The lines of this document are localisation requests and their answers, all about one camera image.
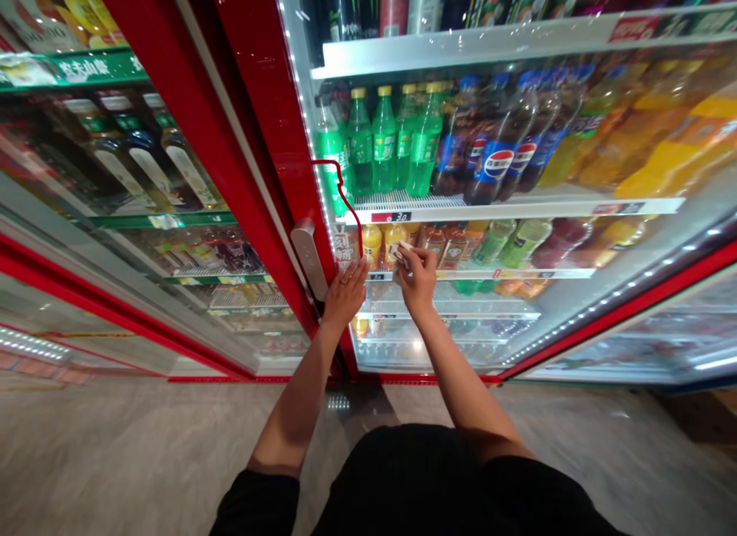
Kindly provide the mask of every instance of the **left hand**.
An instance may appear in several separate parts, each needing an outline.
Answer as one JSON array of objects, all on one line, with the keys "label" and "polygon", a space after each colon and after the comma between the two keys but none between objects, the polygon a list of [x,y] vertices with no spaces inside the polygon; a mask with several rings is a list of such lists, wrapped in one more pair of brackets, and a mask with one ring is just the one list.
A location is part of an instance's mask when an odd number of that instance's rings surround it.
[{"label": "left hand", "polygon": [[363,285],[369,276],[369,262],[361,259],[352,261],[345,271],[340,270],[332,280],[325,300],[322,326],[331,326],[343,331],[359,312],[366,299],[367,287]]}]

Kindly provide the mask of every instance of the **display fridge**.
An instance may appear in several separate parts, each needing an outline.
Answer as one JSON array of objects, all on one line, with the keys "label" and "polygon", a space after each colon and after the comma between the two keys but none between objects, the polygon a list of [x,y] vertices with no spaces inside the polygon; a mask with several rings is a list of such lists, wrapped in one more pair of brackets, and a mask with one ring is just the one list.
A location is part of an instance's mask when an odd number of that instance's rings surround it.
[{"label": "display fridge", "polygon": [[0,18],[8,330],[124,334],[74,345],[170,381],[287,380],[319,325],[291,213],[175,1],[0,0]]},{"label": "display fridge", "polygon": [[487,382],[735,261],[730,1],[177,5],[221,102],[246,90],[313,290],[371,263],[352,378],[433,383],[394,243],[435,250],[435,307]]}]

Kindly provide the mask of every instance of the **gray floor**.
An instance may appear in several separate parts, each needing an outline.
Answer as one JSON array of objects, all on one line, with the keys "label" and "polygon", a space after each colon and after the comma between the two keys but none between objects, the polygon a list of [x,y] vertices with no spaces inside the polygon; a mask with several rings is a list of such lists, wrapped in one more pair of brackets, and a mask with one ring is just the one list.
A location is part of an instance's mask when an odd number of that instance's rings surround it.
[{"label": "gray floor", "polygon": [[[0,394],[2,533],[207,534],[282,388],[108,379]],[[692,444],[649,396],[531,385],[494,393],[540,458],[578,480],[620,530],[735,534],[737,465]],[[312,530],[360,436],[399,422],[450,419],[435,387],[331,393],[294,534]]]}]

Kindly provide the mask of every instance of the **person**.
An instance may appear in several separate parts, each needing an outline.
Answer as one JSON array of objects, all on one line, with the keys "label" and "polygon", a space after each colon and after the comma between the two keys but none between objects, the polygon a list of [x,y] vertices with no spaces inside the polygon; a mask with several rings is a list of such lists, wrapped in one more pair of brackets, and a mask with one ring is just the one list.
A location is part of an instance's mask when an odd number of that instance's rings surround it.
[{"label": "person", "polygon": [[[539,462],[435,312],[435,252],[400,249],[407,309],[454,428],[379,427],[333,482],[313,534],[620,534],[573,479]],[[299,473],[338,339],[364,302],[365,260],[332,281],[322,325],[276,403],[212,535],[291,534]]]}]

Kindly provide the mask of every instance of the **black shirt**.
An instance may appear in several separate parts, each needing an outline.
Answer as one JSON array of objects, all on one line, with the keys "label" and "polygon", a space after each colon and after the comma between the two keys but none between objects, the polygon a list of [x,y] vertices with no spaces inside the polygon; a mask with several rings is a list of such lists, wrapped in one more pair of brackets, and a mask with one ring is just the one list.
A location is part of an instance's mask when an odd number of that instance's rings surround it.
[{"label": "black shirt", "polygon": [[[292,534],[299,480],[245,470],[211,535]],[[454,429],[380,427],[351,452],[313,534],[619,534],[572,478],[532,459],[483,468]]]}]

